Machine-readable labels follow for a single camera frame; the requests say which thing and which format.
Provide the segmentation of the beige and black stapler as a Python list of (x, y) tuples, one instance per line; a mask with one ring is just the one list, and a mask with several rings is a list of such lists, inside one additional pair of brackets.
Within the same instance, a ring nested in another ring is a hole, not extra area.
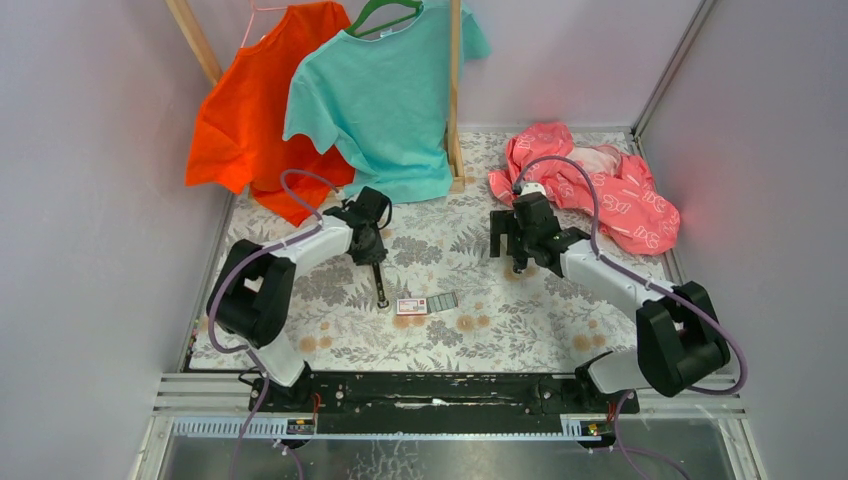
[(384, 281), (382, 277), (382, 271), (379, 263), (373, 263), (371, 265), (374, 281), (375, 281), (375, 289), (377, 294), (377, 307), (379, 309), (386, 309), (389, 307), (389, 300), (386, 295)]

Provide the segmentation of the white red staple box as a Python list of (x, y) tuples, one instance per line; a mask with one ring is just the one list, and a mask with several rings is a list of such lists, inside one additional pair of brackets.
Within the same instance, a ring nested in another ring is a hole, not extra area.
[(396, 314), (398, 316), (419, 316), (429, 313), (426, 298), (405, 298), (396, 300)]

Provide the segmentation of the silver staple strip tray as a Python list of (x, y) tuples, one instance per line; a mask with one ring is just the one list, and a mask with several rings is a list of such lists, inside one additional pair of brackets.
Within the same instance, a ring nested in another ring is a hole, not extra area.
[(438, 313), (458, 307), (458, 297), (455, 292), (438, 294), (426, 299), (429, 313)]

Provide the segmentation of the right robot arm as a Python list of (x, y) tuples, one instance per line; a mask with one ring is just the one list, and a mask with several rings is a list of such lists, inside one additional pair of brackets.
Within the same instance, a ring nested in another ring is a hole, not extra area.
[(601, 296), (635, 324), (635, 348), (576, 370), (573, 396), (583, 410), (597, 412), (625, 390), (673, 397), (730, 362), (730, 346), (706, 319), (715, 311), (701, 285), (636, 276), (602, 254), (589, 233), (562, 227), (540, 193), (519, 196), (512, 209), (491, 212), (489, 222), (491, 256), (508, 255), (517, 273), (533, 262)]

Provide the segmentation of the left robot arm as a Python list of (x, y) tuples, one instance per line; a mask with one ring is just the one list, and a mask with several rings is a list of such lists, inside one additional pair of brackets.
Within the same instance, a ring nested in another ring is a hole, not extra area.
[(230, 249), (207, 304), (209, 326), (243, 339), (247, 353), (274, 383), (272, 398), (285, 410), (304, 407), (311, 388), (302, 378), (307, 363), (284, 333), (295, 281), (347, 255), (355, 265), (372, 269), (377, 305), (388, 307), (380, 272), (387, 257), (381, 229), (391, 218), (391, 200), (365, 187), (354, 199), (320, 213), (309, 228), (266, 245), (240, 240)]

